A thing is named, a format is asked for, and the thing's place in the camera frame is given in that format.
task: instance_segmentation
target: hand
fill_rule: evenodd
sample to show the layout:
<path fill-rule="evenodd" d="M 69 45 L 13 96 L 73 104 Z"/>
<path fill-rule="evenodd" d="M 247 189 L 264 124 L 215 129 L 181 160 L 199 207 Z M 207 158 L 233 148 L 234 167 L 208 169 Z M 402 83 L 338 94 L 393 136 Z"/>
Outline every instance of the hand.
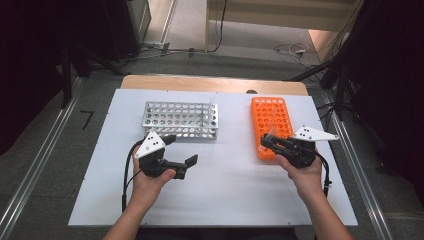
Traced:
<path fill-rule="evenodd" d="M 293 180 L 297 188 L 297 193 L 303 201 L 319 192 L 322 193 L 321 159 L 316 157 L 310 167 L 301 169 L 293 167 L 293 165 L 281 155 L 276 155 L 276 159 L 280 166 L 287 171 L 289 178 Z"/>
<path fill-rule="evenodd" d="M 140 171 L 138 159 L 134 157 L 138 148 L 136 147 L 133 152 L 134 174 Z M 133 192 L 128 206 L 135 205 L 138 209 L 147 212 L 152 207 L 162 187 L 175 176 L 176 172 L 168 169 L 157 178 L 146 176 L 143 172 L 137 174 L 133 179 Z"/>

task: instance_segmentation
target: metal strip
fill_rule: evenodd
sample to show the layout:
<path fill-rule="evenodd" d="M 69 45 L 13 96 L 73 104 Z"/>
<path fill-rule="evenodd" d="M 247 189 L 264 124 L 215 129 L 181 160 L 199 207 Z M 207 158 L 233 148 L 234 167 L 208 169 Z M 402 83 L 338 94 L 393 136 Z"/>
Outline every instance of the metal strip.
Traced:
<path fill-rule="evenodd" d="M 163 27 L 162 36 L 160 42 L 165 42 L 166 35 L 168 34 L 169 24 L 171 23 L 172 16 L 174 15 L 175 7 L 177 6 L 177 0 L 172 0 L 171 8 L 169 9 L 168 17 L 166 18 L 165 26 Z"/>
<path fill-rule="evenodd" d="M 324 99 L 326 103 L 334 102 L 333 97 L 327 91 L 324 91 Z M 386 222 L 384 214 L 380 208 L 380 204 L 372 190 L 371 185 L 368 182 L 368 178 L 362 169 L 361 162 L 358 159 L 353 144 L 349 138 L 344 122 L 340 122 L 336 114 L 333 114 L 333 123 L 340 136 L 340 141 L 345 151 L 348 163 L 355 177 L 356 184 L 358 185 L 359 192 L 362 195 L 362 199 L 370 216 L 371 222 L 374 225 L 374 229 L 379 239 L 394 239 L 390 231 L 390 228 Z"/>
<path fill-rule="evenodd" d="M 37 156 L 28 169 L 28 172 L 23 178 L 15 194 L 9 200 L 6 211 L 0 222 L 0 240 L 6 240 L 9 238 L 19 215 L 24 209 L 31 192 L 50 157 L 50 154 L 53 151 L 53 148 L 59 139 L 76 102 L 78 101 L 82 86 L 83 80 L 78 77 L 73 86 L 74 97 L 71 99 L 68 106 L 59 112 L 58 117 L 44 140 L 43 145 L 38 151 Z"/>

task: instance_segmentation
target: gray carpet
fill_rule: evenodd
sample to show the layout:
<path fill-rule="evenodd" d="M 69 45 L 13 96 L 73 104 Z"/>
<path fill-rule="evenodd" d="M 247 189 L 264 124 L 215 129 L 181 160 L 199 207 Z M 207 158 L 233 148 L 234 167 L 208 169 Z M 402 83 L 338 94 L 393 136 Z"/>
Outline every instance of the gray carpet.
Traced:
<path fill-rule="evenodd" d="M 175 54 L 161 58 L 133 60 L 119 66 L 133 74 L 177 74 L 255 78 L 265 80 L 289 79 L 304 71 L 299 64 L 247 58 L 211 55 Z M 84 80 L 81 96 L 59 138 L 53 152 L 20 215 L 10 239 L 99 239 L 106 228 L 71 228 L 67 226 L 78 189 L 101 131 L 114 90 L 120 87 L 122 76 L 108 70 L 98 69 L 90 79 Z M 324 103 L 322 91 L 316 82 L 304 80 L 309 94 L 317 106 Z M 29 168 L 42 141 L 53 124 L 61 104 L 61 94 L 53 99 L 22 134 L 15 146 L 0 156 L 0 207 L 4 209 L 8 199 L 17 188 Z M 93 118 L 82 130 L 87 114 L 81 110 L 94 111 Z M 373 147 L 363 126 L 355 124 L 346 113 L 346 124 L 363 167 L 385 213 L 418 213 L 419 204 L 411 186 L 402 178 L 377 173 L 378 164 Z M 346 190 L 352 196 L 351 203 L 359 226 L 350 231 L 357 239 L 377 239 L 363 200 L 352 176 L 342 147 L 333 143 L 334 155 L 339 163 Z M 396 239 L 421 239 L 424 220 L 411 219 L 406 215 L 391 214 L 389 225 Z M 310 227 L 297 228 L 299 239 L 313 239 Z"/>

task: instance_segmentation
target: person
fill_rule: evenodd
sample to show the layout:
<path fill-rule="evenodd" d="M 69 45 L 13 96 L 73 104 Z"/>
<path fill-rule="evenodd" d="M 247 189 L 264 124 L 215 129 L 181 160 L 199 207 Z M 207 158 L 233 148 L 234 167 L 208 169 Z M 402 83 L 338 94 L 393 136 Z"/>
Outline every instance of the person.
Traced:
<path fill-rule="evenodd" d="M 297 188 L 299 197 L 306 205 L 317 239 L 353 239 L 322 191 L 321 160 L 317 157 L 310 167 L 302 169 L 293 167 L 281 155 L 276 155 L 276 160 L 287 171 L 288 177 L 293 180 Z M 133 163 L 135 174 L 138 172 L 139 163 L 134 156 Z M 155 203 L 162 187 L 175 174 L 174 170 L 168 169 L 157 178 L 147 177 L 143 172 L 135 176 L 133 179 L 133 191 L 127 208 L 112 228 L 109 229 L 104 239 L 136 239 L 143 217 Z"/>

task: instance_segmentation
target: white table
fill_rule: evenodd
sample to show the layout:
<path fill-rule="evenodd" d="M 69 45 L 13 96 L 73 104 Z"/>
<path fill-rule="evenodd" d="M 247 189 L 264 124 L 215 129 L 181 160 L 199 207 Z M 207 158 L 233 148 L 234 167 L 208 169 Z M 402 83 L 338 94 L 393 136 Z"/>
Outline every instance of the white table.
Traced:
<path fill-rule="evenodd" d="M 143 138 L 146 101 L 206 102 L 219 106 L 218 139 L 178 141 L 165 158 L 182 162 L 199 154 L 185 180 L 163 188 L 142 225 L 173 227 L 310 225 L 293 182 L 278 165 L 261 162 L 254 149 L 250 94 L 118 89 L 82 183 L 70 226 L 110 226 L 121 214 L 124 167 L 131 146 Z M 302 125 L 322 130 L 311 97 L 286 100 L 294 131 Z M 345 225 L 357 225 L 328 142 L 317 148 L 330 165 L 329 201 Z"/>

